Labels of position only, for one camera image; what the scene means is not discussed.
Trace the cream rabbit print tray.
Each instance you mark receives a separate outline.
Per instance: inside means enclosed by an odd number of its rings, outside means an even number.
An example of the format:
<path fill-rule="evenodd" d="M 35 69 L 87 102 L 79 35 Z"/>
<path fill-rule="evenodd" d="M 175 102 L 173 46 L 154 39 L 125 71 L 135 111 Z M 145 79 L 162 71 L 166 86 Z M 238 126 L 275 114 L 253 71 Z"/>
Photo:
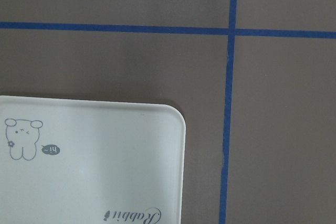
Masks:
<path fill-rule="evenodd" d="M 1 96 L 1 223 L 180 223 L 186 124 L 165 104 Z"/>

